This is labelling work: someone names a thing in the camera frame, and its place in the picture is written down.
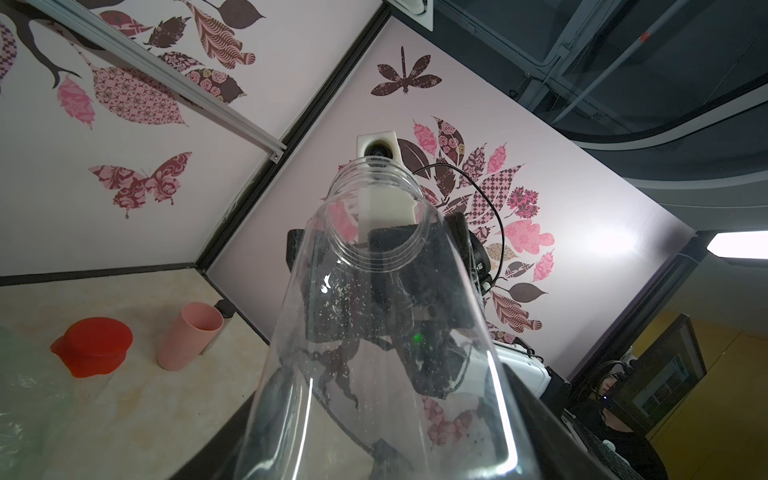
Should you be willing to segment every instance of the computer screen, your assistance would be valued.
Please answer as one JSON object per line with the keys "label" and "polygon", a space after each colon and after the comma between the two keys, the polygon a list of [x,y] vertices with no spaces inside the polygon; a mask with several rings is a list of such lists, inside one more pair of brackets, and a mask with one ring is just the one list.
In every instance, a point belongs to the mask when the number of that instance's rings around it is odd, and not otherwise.
{"label": "computer screen", "polygon": [[677,317],[634,366],[623,385],[609,392],[609,409],[645,435],[707,374],[690,317]]}

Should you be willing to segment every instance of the pipe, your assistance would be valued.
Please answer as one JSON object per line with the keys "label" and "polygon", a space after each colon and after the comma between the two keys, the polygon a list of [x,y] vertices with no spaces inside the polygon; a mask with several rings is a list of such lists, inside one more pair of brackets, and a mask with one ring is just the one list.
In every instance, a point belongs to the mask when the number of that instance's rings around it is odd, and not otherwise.
{"label": "pipe", "polygon": [[656,19],[656,21],[651,24],[650,27],[648,27],[648,30],[643,32],[640,37],[637,38],[634,42],[632,42],[632,45],[629,46],[626,50],[624,50],[624,53],[619,55],[619,58],[614,60],[612,64],[606,68],[603,73],[600,74],[599,77],[595,78],[592,83],[590,83],[584,91],[581,92],[581,94],[576,97],[568,106],[565,107],[565,109],[560,112],[560,114],[555,117],[555,119],[552,121],[552,124],[558,123],[560,120],[563,119],[563,117],[569,113],[571,113],[571,110],[573,110],[578,102],[584,100],[584,97],[590,94],[599,84],[605,80],[605,78],[608,77],[611,73],[614,72],[617,68],[621,66],[630,56],[632,56],[635,51],[642,46],[643,43],[648,41],[648,39],[658,31],[659,28],[661,28],[665,23],[667,23],[667,20],[672,18],[672,15],[676,14],[678,10],[683,8],[685,4],[688,3],[688,0],[677,0],[675,3],[673,3],[659,18]]}

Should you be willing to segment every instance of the marble countertop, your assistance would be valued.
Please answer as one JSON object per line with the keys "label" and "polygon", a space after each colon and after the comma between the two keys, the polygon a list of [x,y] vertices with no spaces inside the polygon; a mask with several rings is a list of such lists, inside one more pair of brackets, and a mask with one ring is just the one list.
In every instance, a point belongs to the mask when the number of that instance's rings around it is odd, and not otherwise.
{"label": "marble countertop", "polygon": [[220,298],[192,269],[0,288],[0,325],[46,346],[89,316],[118,319],[134,334],[115,372],[74,380],[78,410],[44,480],[165,480],[218,432],[257,388],[264,341],[236,315],[180,371],[163,370],[155,353],[185,303]]}

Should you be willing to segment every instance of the pink cup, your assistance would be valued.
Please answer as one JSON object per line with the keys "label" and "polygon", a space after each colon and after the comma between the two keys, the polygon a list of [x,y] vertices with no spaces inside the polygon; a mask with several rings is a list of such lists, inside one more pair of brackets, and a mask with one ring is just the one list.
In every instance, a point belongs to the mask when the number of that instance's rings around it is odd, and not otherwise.
{"label": "pink cup", "polygon": [[221,330],[221,312],[207,303],[192,302],[181,309],[157,351],[157,363],[166,370],[181,370]]}

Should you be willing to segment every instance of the black cable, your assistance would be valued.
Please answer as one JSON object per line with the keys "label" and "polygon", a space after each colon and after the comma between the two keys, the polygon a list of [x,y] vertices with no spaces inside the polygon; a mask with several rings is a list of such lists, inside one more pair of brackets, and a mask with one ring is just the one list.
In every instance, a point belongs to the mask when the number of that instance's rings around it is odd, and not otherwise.
{"label": "black cable", "polygon": [[475,188],[475,190],[477,190],[482,195],[483,199],[488,203],[488,205],[490,206],[491,210],[493,210],[493,214],[496,216],[496,220],[498,220],[498,226],[499,226],[499,228],[502,229],[502,257],[498,261],[498,271],[496,272],[496,276],[493,277],[493,280],[491,281],[491,286],[494,286],[496,284],[496,280],[498,280],[498,278],[502,275],[502,268],[504,266],[504,224],[502,223],[501,215],[498,214],[498,211],[496,210],[496,207],[494,207],[493,203],[488,199],[488,197],[485,196],[485,192],[482,191],[482,189],[480,187],[478,187],[478,185],[475,183],[475,181],[469,175],[467,175],[466,172],[464,172],[459,167],[454,167],[451,164],[430,164],[430,165],[427,165],[426,167],[417,168],[416,170],[414,170],[411,173],[416,175],[419,172],[423,172],[424,170],[427,170],[428,168],[434,168],[434,167],[448,167],[448,168],[451,168],[453,170],[456,170],[461,175],[464,175],[464,178],[466,178],[467,181],[470,184],[472,184],[472,186]]}

